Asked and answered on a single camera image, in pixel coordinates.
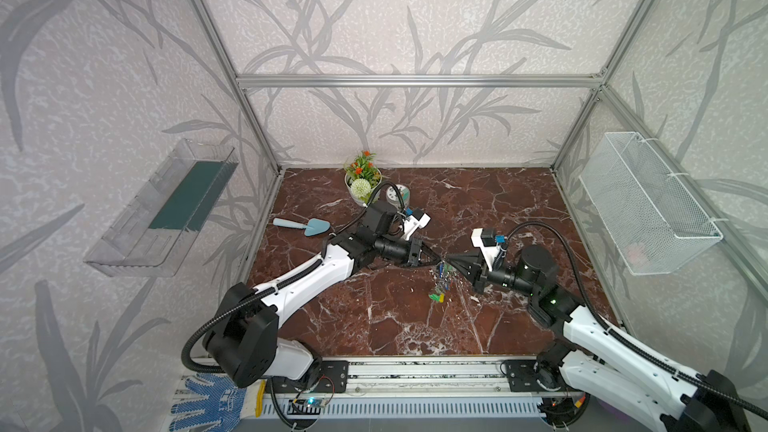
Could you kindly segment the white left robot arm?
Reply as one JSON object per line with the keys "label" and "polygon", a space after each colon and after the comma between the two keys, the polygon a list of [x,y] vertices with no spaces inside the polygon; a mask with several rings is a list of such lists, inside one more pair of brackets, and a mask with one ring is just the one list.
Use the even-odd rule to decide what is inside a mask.
{"label": "white left robot arm", "polygon": [[431,218],[409,208],[400,193],[391,204],[371,196],[363,210],[326,239],[318,254],[276,279],[249,287],[240,282],[224,295],[213,318],[184,344],[183,366],[225,374],[238,388],[285,379],[308,389],[321,376],[322,358],[281,327],[305,304],[381,259],[401,268],[431,267],[440,256],[417,236]]}

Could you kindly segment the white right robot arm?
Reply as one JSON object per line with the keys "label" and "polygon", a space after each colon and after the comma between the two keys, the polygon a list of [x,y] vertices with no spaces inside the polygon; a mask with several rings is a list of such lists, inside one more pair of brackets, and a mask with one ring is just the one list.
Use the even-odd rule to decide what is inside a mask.
{"label": "white right robot arm", "polygon": [[526,246],[509,260],[508,236],[478,228],[471,241],[476,252],[449,254],[445,262],[478,293],[493,285],[523,296],[533,320],[556,337],[536,359],[542,387],[567,385],[652,431],[747,431],[749,414],[766,418],[724,375],[683,366],[607,322],[584,290],[559,284],[545,247]]}

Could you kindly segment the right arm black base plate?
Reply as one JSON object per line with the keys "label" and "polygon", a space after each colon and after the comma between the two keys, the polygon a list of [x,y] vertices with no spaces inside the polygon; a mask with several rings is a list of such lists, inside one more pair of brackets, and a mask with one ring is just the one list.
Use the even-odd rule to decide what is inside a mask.
{"label": "right arm black base plate", "polygon": [[556,379],[554,386],[544,386],[536,368],[534,357],[518,357],[506,359],[501,362],[500,370],[507,379],[511,392],[528,392],[550,395],[567,395],[576,393],[561,378]]}

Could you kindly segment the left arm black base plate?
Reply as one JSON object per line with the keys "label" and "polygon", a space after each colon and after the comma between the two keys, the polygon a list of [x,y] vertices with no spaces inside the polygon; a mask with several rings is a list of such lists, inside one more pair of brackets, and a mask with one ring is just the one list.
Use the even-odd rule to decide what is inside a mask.
{"label": "left arm black base plate", "polygon": [[294,381],[279,377],[274,380],[277,394],[299,392],[344,393],[350,378],[350,362],[347,360],[323,360],[319,366],[312,366],[307,381]]}

